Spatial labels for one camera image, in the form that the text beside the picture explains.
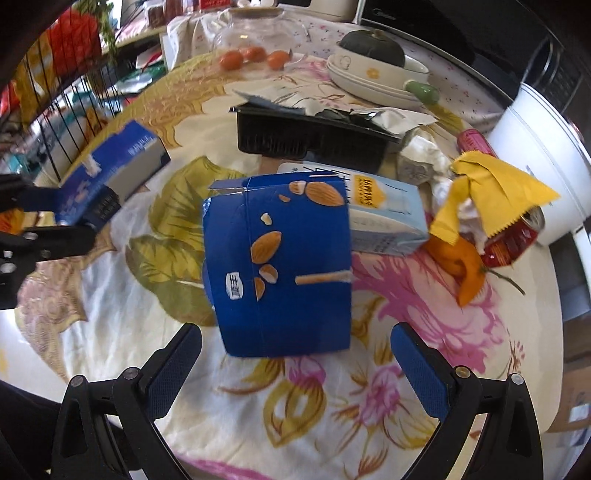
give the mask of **yellow wrapper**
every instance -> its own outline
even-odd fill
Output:
[[[446,203],[430,228],[432,235],[452,245],[459,236],[457,208],[468,197],[474,201],[489,238],[534,206],[560,197],[526,172],[482,152],[464,153],[452,164],[452,170],[461,177],[452,184]]]

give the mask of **cardboard box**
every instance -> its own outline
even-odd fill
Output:
[[[156,172],[170,162],[162,141],[132,121],[111,135],[58,189],[59,225],[89,223],[100,230]]]
[[[410,255],[429,239],[423,202],[414,185],[320,163],[284,163],[277,173],[330,171],[345,181],[352,248]]]
[[[203,278],[226,351],[242,357],[349,348],[351,243],[335,174],[220,180],[203,206]]]
[[[564,366],[560,406],[549,432],[591,426],[591,356]]]
[[[564,361],[591,356],[591,312],[563,323]]]

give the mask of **white rice cooker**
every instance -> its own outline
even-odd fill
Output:
[[[279,0],[282,8],[333,22],[351,22],[358,0]]]
[[[591,241],[583,222],[591,216],[591,158],[578,132],[541,94],[521,84],[488,141],[497,156],[554,189],[559,200],[542,207],[550,245],[572,233],[591,289]]]

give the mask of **screw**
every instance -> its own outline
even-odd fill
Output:
[[[17,266],[14,263],[4,263],[0,265],[0,272],[2,273],[12,273],[17,269]]]
[[[523,385],[525,383],[525,380],[523,379],[523,377],[520,374],[511,375],[511,381],[515,385]]]
[[[468,378],[471,374],[468,367],[456,367],[456,375],[460,378]]]
[[[74,378],[72,378],[70,380],[70,385],[72,387],[79,387],[82,385],[83,381],[84,381],[84,377],[82,375],[76,375]]]
[[[139,374],[139,369],[135,367],[126,368],[123,372],[123,378],[126,380],[133,380]]]

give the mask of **white plate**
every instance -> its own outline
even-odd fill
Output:
[[[340,72],[328,67],[330,79],[342,88],[345,92],[350,93],[368,102],[375,103],[381,106],[391,106],[394,108],[402,108],[405,110],[418,110],[422,103],[415,99],[401,98],[393,95],[380,92],[373,88],[369,88],[361,83],[351,81],[344,77]]]
[[[367,80],[367,79],[358,77],[357,75],[353,75],[351,72],[346,72],[345,70],[339,68],[335,64],[335,62],[333,60],[333,56],[329,57],[329,59],[326,63],[326,66],[327,66],[327,68],[334,70],[337,74],[351,80],[352,82],[360,83],[362,85],[365,85],[368,88],[377,90],[382,93],[386,93],[387,95],[391,95],[391,96],[407,98],[409,100],[415,99],[415,96],[412,93],[407,92],[406,90],[398,90],[396,88],[388,87],[386,85],[381,85],[379,83],[372,82],[371,80]]]

